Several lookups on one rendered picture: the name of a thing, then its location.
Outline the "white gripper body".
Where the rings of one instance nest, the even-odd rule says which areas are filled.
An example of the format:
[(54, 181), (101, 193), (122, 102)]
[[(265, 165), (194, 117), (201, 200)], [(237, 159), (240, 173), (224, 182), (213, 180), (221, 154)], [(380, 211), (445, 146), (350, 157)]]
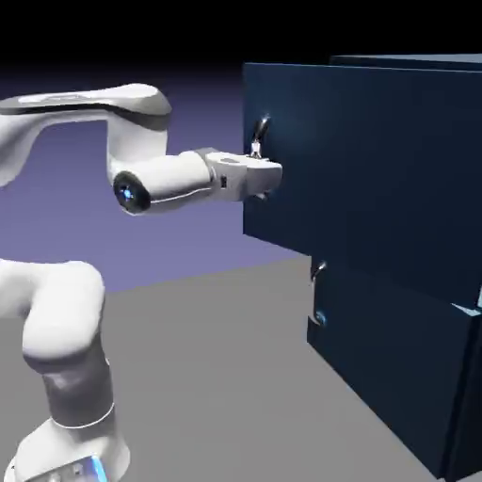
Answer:
[(267, 158), (247, 157), (246, 193), (264, 199), (281, 183), (282, 165)]

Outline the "large curved metal handle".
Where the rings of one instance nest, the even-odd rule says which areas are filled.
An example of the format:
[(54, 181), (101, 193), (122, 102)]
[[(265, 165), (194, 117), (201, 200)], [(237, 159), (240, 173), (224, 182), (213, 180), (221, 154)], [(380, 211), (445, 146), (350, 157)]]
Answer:
[(260, 166), (254, 166), (252, 171), (252, 183), (257, 188), (254, 196), (265, 201), (268, 197), (266, 190), (260, 190), (262, 186), (263, 174), (270, 163), (268, 158), (262, 156), (262, 147), (264, 135), (267, 132), (269, 126), (270, 116), (264, 114), (258, 119), (254, 125), (252, 137), (250, 140), (249, 157), (261, 163)]

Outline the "dark blue cabinet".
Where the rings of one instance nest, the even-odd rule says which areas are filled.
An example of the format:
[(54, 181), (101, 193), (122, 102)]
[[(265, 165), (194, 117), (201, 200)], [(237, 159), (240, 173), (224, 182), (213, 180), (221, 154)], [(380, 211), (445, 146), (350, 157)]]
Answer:
[(246, 235), (306, 255), (307, 340), (444, 482), (482, 473), (482, 54), (248, 63), (281, 185)]

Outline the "dark blue wide cabinet door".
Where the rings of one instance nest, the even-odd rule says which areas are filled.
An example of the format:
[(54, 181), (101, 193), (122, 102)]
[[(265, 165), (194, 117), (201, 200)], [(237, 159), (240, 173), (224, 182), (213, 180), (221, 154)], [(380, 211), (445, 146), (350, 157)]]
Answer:
[(247, 235), (464, 307), (482, 302), (482, 65), (249, 63), (244, 129), (282, 166)]

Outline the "dark blue narrow cabinet door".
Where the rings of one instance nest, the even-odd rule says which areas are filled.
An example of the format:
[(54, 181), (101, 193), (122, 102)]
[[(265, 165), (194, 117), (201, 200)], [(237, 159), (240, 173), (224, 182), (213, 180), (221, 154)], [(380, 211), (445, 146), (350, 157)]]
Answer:
[(482, 472), (482, 312), (326, 264), (308, 343), (433, 476)]

